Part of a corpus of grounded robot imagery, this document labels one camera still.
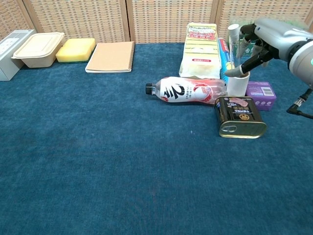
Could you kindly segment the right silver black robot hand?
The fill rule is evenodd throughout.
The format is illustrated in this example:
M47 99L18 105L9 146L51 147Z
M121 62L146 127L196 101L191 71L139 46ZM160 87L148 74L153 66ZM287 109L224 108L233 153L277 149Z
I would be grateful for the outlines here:
M292 24L270 18L259 18L254 23L240 27L239 34L244 42L255 41L261 47L259 52L241 65L227 70L228 77L239 77L271 59L291 63L295 53L313 42L313 34Z

